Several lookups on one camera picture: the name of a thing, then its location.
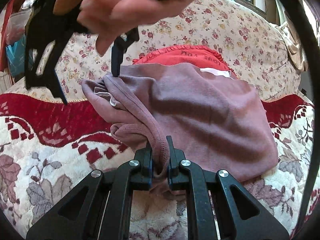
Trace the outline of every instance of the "black tool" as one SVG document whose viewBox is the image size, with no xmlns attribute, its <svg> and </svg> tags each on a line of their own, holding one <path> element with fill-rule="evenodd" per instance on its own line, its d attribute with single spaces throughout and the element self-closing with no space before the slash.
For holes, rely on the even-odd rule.
<svg viewBox="0 0 320 240">
<path fill-rule="evenodd" d="M 218 239 L 208 191 L 221 239 L 289 240 L 280 222 L 230 173 L 202 170 L 173 147 L 170 136 L 167 141 L 169 187 L 186 191 L 188 240 Z M 26 240 L 129 239 L 132 193 L 150 190 L 152 172 L 147 143 L 117 170 L 92 171 L 30 228 Z"/>
<path fill-rule="evenodd" d="M 74 32 L 88 33 L 88 29 L 80 25 L 76 19 L 80 12 L 80 3 L 67 14 L 57 16 L 53 14 L 56 0 L 36 0 L 33 4 L 33 14 L 28 23 L 27 42 L 25 50 L 25 77 L 26 88 L 47 87 L 53 97 L 61 98 L 66 105 L 67 100 L 62 91 L 60 82 L 55 72 L 56 64 L 65 46 Z M 126 41 L 118 37 L 112 50 L 112 70 L 120 72 L 120 64 L 127 48 L 139 40 L 138 30 L 133 29 L 126 33 Z M 42 74 L 37 74 L 40 60 L 46 47 L 54 43 Z M 36 59 L 31 68 L 28 66 L 30 50 L 36 50 Z"/>
</svg>

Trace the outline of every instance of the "metal bolt head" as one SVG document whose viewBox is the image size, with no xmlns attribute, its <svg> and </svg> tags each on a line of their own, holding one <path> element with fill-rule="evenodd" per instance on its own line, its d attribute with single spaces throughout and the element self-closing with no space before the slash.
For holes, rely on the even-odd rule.
<svg viewBox="0 0 320 240">
<path fill-rule="evenodd" d="M 190 166 L 190 165 L 191 165 L 191 161 L 189 161 L 189 160 L 183 160 L 183 161 L 181 161 L 181 165 L 182 165 L 182 166 L 185 166 L 185 167 Z"/>
<path fill-rule="evenodd" d="M 219 171 L 219 175 L 225 178 L 225 177 L 228 177 L 229 172 L 227 172 L 226 170 L 221 170 Z"/>
<path fill-rule="evenodd" d="M 95 170 L 95 171 L 91 172 L 91 176 L 94 178 L 100 177 L 101 171 Z"/>
<path fill-rule="evenodd" d="M 129 165 L 132 167 L 138 166 L 139 165 L 139 161 L 138 160 L 131 160 L 129 161 Z"/>
</svg>

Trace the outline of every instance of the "rose pattern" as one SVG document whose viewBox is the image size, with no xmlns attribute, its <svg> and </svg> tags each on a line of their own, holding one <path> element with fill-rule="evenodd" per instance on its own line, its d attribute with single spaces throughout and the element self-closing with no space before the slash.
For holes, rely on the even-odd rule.
<svg viewBox="0 0 320 240">
<path fill-rule="evenodd" d="M 177 17 L 140 26 L 139 34 L 140 41 L 129 47 L 124 65 L 175 44 L 205 45 L 221 53 L 238 78 L 254 85 L 263 100 L 298 91 L 300 75 L 288 61 L 285 44 L 276 29 L 231 0 L 195 0 Z M 68 100 L 84 98 L 80 86 L 83 78 L 99 79 L 110 71 L 111 49 L 101 57 L 95 50 L 96 38 L 75 33 L 58 61 L 56 72 Z M 44 59 L 50 49 L 50 46 L 46 49 Z M 59 100 L 47 89 L 27 91 L 24 80 L 8 92 Z"/>
<path fill-rule="evenodd" d="M 0 208 L 14 228 L 25 236 L 28 229 L 90 171 L 115 169 L 132 159 L 133 152 L 107 131 L 86 134 L 83 128 L 78 128 L 79 123 L 71 120 L 77 123 L 74 128 L 66 124 L 64 120 L 76 119 L 74 113 L 86 109 L 87 122 L 91 124 L 86 129 L 105 127 L 88 101 L 69 104 L 73 108 L 62 112 L 62 104 L 50 106 L 52 103 L 24 99 L 24 105 L 46 109 L 50 116 L 42 121 L 32 117 L 33 121 L 27 122 L 23 116 L 28 114 L 12 107 L 17 101 L 22 104 L 21 97 L 30 100 L 17 94 L 4 94 L 0 98 L 0 130 L 7 131 L 7 136 L 0 137 Z M 279 161 L 275 168 L 245 182 L 244 186 L 293 234 L 310 164 L 314 109 L 310 102 L 297 95 L 263 102 L 263 105 Z M 79 130 L 82 132 L 77 135 L 75 131 Z M 319 199 L 320 178 L 317 177 L 306 220 Z M 136 192 L 132 205 L 131 239 L 187 239 L 185 201 Z"/>
</svg>

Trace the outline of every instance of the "pink fabric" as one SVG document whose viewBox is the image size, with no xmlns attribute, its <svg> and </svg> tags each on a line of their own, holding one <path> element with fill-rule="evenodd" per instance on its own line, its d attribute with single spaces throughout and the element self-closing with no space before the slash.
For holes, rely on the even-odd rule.
<svg viewBox="0 0 320 240">
<path fill-rule="evenodd" d="M 165 177 L 169 159 L 166 135 L 203 169 L 226 169 L 239 181 L 277 164 L 265 110 L 245 81 L 201 72 L 190 63 L 141 64 L 122 66 L 118 78 L 84 80 L 82 89 L 113 123 L 113 137 L 134 151 L 150 141 L 158 178 Z"/>
</svg>

